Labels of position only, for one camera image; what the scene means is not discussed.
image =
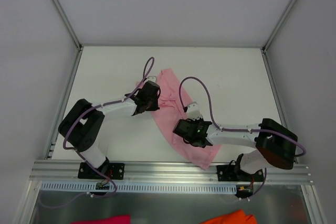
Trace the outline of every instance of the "perforated metal strip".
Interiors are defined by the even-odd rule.
[[[48,191],[90,191],[108,192],[96,189],[96,182],[42,182],[41,190]],[[123,183],[116,182],[120,193],[159,193],[159,194],[236,194],[235,185],[207,184],[161,184],[161,183]]]

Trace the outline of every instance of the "red object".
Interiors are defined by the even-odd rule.
[[[78,222],[72,222],[71,224],[131,224],[131,216],[121,215],[104,220],[78,221]]]
[[[238,210],[228,215],[222,215],[201,224],[257,224],[253,215],[245,215],[244,211]]]

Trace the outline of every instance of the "gray floor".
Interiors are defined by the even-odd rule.
[[[42,202],[60,205],[77,193],[44,191]],[[71,223],[131,215],[132,224],[197,224],[202,221],[243,209],[254,215],[258,224],[310,223],[300,187],[265,186],[251,199],[238,201],[232,195],[189,194],[117,194],[111,198],[92,199],[82,196],[66,208],[50,210],[38,207],[31,223]]]

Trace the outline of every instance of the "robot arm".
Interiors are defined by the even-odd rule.
[[[279,135],[297,141],[297,136],[272,119],[263,119],[260,124],[220,125],[222,131],[212,122],[204,121],[196,102],[186,107],[186,120],[179,120],[174,133],[182,137],[186,144],[206,147],[215,144],[235,144],[249,146],[256,150],[238,156],[235,169],[248,174],[265,167],[292,169],[296,146]],[[274,131],[279,135],[265,133]]]
[[[76,124],[71,131],[68,142],[70,142],[79,155],[83,156],[94,168],[103,174],[106,173],[109,160],[99,150],[94,142],[102,123],[106,120],[117,119],[121,116],[134,116],[145,111],[159,109],[160,87],[153,81],[147,81],[136,94],[128,100],[108,106],[100,106],[90,111],[83,119]],[[95,107],[85,99],[81,99],[69,111],[61,122],[58,132],[66,137],[76,119],[86,110]]]

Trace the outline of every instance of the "white panel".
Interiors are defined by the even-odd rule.
[[[0,223],[43,157],[74,56],[50,0],[0,0]]]
[[[263,118],[279,121],[278,112],[259,49],[167,48],[167,47],[84,47],[66,113],[77,100],[102,102],[120,98],[142,77],[146,60],[155,57],[151,75],[172,68],[182,80],[196,76],[212,95],[218,123],[252,124]],[[204,119],[209,120],[205,91],[193,80],[184,87],[197,101]],[[62,148],[58,137],[53,159],[80,159]],[[151,113],[144,113],[103,124],[97,137],[100,149],[110,160],[185,162],[165,140]],[[225,145],[216,162],[229,162],[252,148]]]
[[[60,0],[81,43],[261,47],[289,0]]]
[[[336,223],[336,1],[299,0],[269,49],[289,126],[307,148],[329,223]]]

